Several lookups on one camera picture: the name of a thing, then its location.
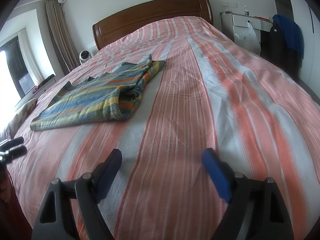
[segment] window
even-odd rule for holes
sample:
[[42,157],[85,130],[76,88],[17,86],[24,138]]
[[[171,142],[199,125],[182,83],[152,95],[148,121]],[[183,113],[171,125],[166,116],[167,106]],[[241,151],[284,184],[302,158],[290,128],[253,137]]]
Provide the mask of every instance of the window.
[[27,67],[23,61],[18,37],[14,37],[0,48],[0,53],[4,53],[2,59],[6,59],[7,66],[15,88],[23,98],[34,86]]

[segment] white round device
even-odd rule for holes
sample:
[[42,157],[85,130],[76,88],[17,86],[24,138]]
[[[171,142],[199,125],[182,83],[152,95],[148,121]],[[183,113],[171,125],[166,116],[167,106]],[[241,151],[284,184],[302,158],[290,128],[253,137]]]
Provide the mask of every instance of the white round device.
[[81,51],[81,53],[79,55],[79,60],[80,60],[81,64],[83,64],[84,62],[87,62],[91,58],[92,58],[91,54],[87,50]]

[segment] brown curtain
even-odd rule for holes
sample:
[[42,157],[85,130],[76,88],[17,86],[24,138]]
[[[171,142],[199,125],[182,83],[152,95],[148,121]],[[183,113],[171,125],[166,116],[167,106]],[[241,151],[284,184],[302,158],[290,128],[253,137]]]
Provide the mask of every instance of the brown curtain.
[[70,71],[80,65],[75,45],[68,32],[58,0],[46,0],[45,9],[54,40]]

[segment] pink striped bedspread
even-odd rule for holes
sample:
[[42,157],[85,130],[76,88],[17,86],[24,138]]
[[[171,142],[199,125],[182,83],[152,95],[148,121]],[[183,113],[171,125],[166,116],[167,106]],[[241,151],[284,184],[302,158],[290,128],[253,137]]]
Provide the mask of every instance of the pink striped bedspread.
[[[148,54],[166,66],[131,119],[30,130],[67,81]],[[227,205],[201,163],[208,147],[234,171],[276,180],[296,240],[320,216],[319,107],[279,68],[198,17],[154,22],[106,46],[44,93],[16,136],[25,138],[28,154],[8,169],[31,224],[52,178],[77,179],[113,148],[123,163],[99,209],[116,239],[210,239]]]

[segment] blue cloth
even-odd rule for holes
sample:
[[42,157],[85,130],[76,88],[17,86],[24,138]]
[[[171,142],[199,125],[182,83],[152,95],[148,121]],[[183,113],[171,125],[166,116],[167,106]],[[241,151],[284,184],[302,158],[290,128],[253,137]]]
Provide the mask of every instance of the blue cloth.
[[303,58],[304,46],[300,27],[293,20],[281,14],[274,15],[273,20],[279,25],[287,47],[294,49]]

